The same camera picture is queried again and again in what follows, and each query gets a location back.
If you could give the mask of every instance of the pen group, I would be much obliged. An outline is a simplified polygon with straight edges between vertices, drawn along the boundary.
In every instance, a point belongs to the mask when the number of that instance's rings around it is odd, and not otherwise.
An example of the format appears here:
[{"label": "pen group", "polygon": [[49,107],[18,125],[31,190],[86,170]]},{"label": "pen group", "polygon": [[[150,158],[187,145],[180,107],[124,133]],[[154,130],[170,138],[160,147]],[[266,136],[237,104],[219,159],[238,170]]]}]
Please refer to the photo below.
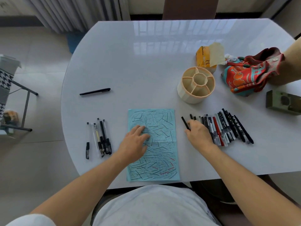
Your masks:
[{"label": "pen group", "polygon": [[[95,142],[95,147],[99,151],[99,156],[103,157],[104,154],[112,154],[112,147],[111,142],[109,140],[109,137],[106,134],[106,122],[104,120],[100,120],[97,118],[97,122],[99,122],[99,128],[97,127],[96,123],[91,124],[92,125],[92,132]],[[86,159],[89,159],[89,150],[90,150],[90,124],[87,122],[87,144],[86,144]]]},{"label": "pen group", "polygon": [[[190,118],[197,120],[197,118],[191,114]],[[190,129],[184,117],[182,117],[182,120],[186,128]],[[227,147],[229,143],[237,138],[241,139],[244,143],[254,144],[254,141],[246,132],[238,118],[235,115],[232,116],[227,110],[222,109],[221,112],[218,112],[214,116],[209,116],[208,114],[202,117],[199,116],[199,121],[208,128],[211,138],[217,146]]]}]

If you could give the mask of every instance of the chair backrest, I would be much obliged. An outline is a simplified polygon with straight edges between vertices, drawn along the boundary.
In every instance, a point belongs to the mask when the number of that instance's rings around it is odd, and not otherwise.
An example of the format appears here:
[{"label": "chair backrest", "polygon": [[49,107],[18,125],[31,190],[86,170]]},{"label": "chair backrest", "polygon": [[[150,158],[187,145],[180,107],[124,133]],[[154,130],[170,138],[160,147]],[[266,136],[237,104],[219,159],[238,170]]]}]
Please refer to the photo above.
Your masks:
[{"label": "chair backrest", "polygon": [[214,19],[219,0],[165,0],[163,20]]}]

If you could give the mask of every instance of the red pen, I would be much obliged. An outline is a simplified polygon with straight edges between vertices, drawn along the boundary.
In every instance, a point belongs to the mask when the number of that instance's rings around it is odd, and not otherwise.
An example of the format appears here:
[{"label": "red pen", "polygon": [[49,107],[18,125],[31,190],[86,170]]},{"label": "red pen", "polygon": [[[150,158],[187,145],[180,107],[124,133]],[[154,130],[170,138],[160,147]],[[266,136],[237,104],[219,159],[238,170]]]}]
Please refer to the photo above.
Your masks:
[{"label": "red pen", "polygon": [[224,146],[224,142],[223,142],[223,140],[222,140],[222,135],[221,135],[219,126],[217,125],[217,122],[216,122],[216,119],[215,119],[214,116],[213,116],[213,121],[214,121],[214,125],[215,125],[216,131],[217,131],[217,135],[219,136],[219,140],[220,140],[220,142],[221,142],[221,145]]}]

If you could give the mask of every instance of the forearm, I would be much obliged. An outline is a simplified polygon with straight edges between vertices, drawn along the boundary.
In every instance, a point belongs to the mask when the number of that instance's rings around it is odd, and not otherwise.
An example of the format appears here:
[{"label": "forearm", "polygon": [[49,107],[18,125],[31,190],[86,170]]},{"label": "forearm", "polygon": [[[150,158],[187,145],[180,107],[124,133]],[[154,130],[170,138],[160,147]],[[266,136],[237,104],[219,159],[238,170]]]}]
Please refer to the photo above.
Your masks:
[{"label": "forearm", "polygon": [[301,224],[301,210],[217,146],[202,153],[254,226]]},{"label": "forearm", "polygon": [[51,218],[56,226],[81,226],[116,176],[127,166],[118,153],[78,177],[31,213]]}]

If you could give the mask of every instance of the light blue paper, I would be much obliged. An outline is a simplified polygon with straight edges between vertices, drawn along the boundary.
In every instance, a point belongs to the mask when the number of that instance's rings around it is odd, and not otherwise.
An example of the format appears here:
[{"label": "light blue paper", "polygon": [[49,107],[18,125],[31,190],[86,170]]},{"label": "light blue paper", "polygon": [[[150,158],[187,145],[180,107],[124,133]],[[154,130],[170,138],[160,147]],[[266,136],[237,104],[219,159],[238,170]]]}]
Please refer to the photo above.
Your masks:
[{"label": "light blue paper", "polygon": [[127,181],[179,181],[175,111],[173,109],[129,109],[128,131],[144,125],[150,138],[144,156],[127,167]]}]

